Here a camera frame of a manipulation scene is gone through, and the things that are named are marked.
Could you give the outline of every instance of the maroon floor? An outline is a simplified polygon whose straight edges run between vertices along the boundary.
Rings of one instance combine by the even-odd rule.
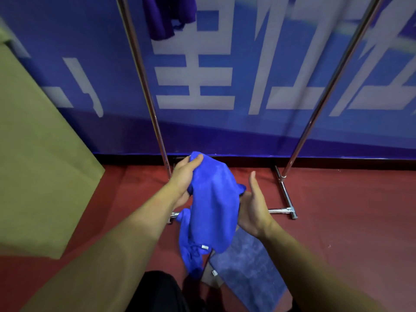
[[[282,206],[269,169],[256,169],[269,208]],[[251,169],[234,168],[248,185]],[[36,290],[102,234],[155,193],[167,178],[163,167],[106,166],[90,204],[60,260],[0,257],[0,310],[18,311]],[[293,169],[286,185],[298,220],[275,215],[278,222],[330,265],[347,282],[380,300],[391,311],[416,308],[416,172]],[[182,285],[186,276],[179,255],[179,226],[166,226],[149,263]],[[228,312],[246,311],[222,287]],[[201,286],[206,297],[208,287]],[[286,293],[276,311],[290,307]]]

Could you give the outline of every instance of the blue mat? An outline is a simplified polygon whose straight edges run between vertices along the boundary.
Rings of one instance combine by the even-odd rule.
[[[209,262],[250,312],[273,311],[286,291],[263,244],[241,228],[228,249]]]

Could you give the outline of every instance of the leg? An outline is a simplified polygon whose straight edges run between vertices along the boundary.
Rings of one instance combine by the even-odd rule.
[[[189,312],[175,279],[161,271],[150,271],[134,293],[126,312]]]

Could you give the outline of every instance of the left hand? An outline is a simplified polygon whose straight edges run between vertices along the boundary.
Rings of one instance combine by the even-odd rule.
[[[174,209],[188,201],[189,194],[187,189],[192,181],[193,171],[201,164],[203,158],[204,156],[199,154],[195,159],[189,161],[190,157],[187,156],[175,166],[172,177],[168,182],[168,185],[173,188],[175,194],[179,197],[174,204]]]

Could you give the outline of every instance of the right hand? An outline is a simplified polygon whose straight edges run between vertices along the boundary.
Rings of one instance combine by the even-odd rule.
[[[244,192],[240,197],[240,211],[238,225],[247,233],[256,238],[262,238],[267,230],[275,223],[266,205],[263,193],[256,180],[256,172],[249,177],[250,192]]]

